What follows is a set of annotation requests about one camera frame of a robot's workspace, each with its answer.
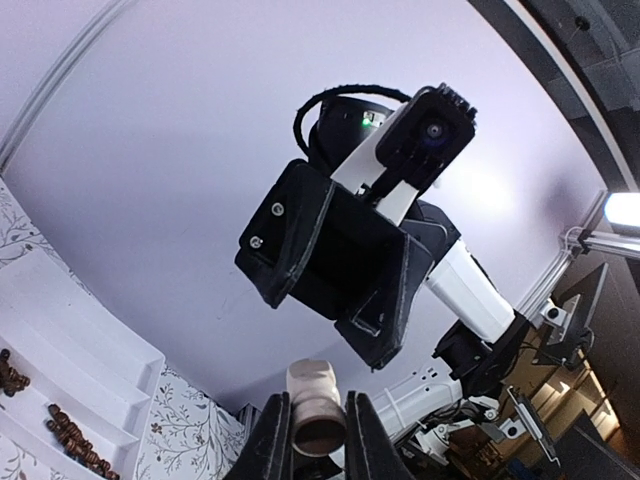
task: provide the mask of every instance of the lamp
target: lamp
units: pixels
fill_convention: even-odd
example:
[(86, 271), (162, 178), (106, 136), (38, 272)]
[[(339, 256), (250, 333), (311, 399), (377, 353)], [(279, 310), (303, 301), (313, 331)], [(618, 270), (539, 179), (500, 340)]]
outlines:
[(611, 194), (604, 213), (611, 223), (640, 227), (640, 193)]

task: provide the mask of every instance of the brown object on shelf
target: brown object on shelf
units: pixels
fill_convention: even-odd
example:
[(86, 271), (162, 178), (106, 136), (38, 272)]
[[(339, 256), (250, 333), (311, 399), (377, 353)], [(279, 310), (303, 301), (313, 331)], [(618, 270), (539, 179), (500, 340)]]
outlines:
[(100, 468), (102, 468), (105, 472), (108, 472), (109, 470), (111, 470), (111, 464), (104, 459), (100, 460), (99, 465), (100, 465)]
[(111, 470), (111, 464), (93, 451), (93, 444), (84, 438), (82, 431), (71, 421), (69, 415), (55, 403), (49, 405), (47, 409), (53, 420), (48, 420), (46, 426), (53, 432), (69, 456), (101, 477), (120, 480), (120, 475)]
[(93, 473), (96, 473), (96, 474), (100, 475), (101, 477), (104, 477), (104, 470), (102, 470), (99, 465), (97, 465), (95, 463), (88, 463), (88, 464), (86, 464), (86, 466)]
[(100, 462), (101, 462), (100, 456), (96, 452), (94, 452), (93, 450), (89, 450), (89, 451), (85, 450), (85, 454), (82, 457), (82, 459), (84, 460), (84, 463), (86, 463), (87, 465), (98, 465), (98, 466), (100, 466)]
[(67, 452), (68, 455), (76, 459), (81, 459), (82, 456), (84, 455), (84, 450), (82, 450), (82, 447), (80, 447), (80, 444), (73, 438), (67, 438), (63, 446), (64, 446), (65, 452)]
[(9, 365), (11, 352), (6, 348), (0, 351), (0, 388), (7, 397), (13, 397), (17, 392), (23, 391), (31, 384), (31, 379), (21, 375)]

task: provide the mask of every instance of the screw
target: screw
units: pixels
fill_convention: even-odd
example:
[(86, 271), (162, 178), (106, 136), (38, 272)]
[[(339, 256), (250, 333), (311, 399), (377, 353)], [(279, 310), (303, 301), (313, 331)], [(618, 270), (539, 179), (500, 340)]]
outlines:
[(281, 217), (282, 215), (284, 215), (284, 207), (281, 203), (276, 202), (271, 205), (271, 213), (273, 213), (276, 217)]
[(251, 237), (251, 240), (249, 240), (249, 245), (251, 245), (251, 248), (258, 249), (262, 246), (262, 239), (260, 237), (253, 236)]
[(591, 28), (591, 22), (589, 21), (589, 19), (581, 15), (576, 17), (575, 24), (576, 28), (583, 32), (587, 32)]

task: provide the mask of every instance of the curved ceiling edge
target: curved ceiling edge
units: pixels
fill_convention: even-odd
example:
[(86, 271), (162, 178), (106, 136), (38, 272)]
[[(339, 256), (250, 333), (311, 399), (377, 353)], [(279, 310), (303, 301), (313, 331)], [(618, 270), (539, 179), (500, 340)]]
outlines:
[(557, 96), (552, 94), (547, 85), (551, 70), (566, 80), (573, 101), (581, 104), (586, 112), (585, 118), (589, 119), (589, 128), (582, 131), (584, 126), (571, 121), (569, 123), (589, 152), (607, 186), (614, 191), (638, 191), (638, 182), (627, 161), (629, 152), (623, 151), (617, 133), (611, 125), (609, 113), (597, 91), (531, 3), (527, 0), (504, 0), (495, 3), (469, 0), (469, 3), (524, 62), (569, 121), (566, 108), (559, 103)]
[(11, 122), (0, 140), (0, 177), (4, 176), (15, 152), (29, 133), (38, 115), (49, 102), (64, 79), (71, 73), (102, 33), (111, 26), (125, 10), (138, 0), (111, 0), (80, 31), (69, 46), (53, 63), (40, 80), (29, 98)]

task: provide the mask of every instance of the white shelf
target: white shelf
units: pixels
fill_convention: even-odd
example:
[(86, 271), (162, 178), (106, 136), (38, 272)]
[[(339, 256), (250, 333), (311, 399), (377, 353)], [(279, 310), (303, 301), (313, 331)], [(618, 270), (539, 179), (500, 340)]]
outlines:
[(46, 428), (56, 403), (123, 480), (131, 479), (164, 356), (34, 250), (0, 270), (0, 348), (31, 378), (0, 396), (0, 430), (72, 480), (98, 478)]

